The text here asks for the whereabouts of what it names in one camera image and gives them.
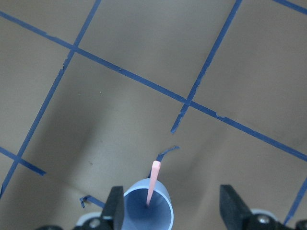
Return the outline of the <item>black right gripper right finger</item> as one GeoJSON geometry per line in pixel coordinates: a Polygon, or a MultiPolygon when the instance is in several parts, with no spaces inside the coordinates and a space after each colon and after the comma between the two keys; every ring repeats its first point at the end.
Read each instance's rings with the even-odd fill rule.
{"type": "Polygon", "coordinates": [[[228,230],[278,230],[279,222],[266,214],[254,214],[229,184],[220,186],[219,209],[228,230]]]}

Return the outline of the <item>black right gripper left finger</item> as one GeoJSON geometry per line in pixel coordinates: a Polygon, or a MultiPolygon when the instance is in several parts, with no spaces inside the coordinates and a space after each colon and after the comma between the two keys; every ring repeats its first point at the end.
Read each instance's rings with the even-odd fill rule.
{"type": "Polygon", "coordinates": [[[120,230],[124,221],[123,186],[113,186],[100,217],[86,220],[80,230],[120,230]]]}

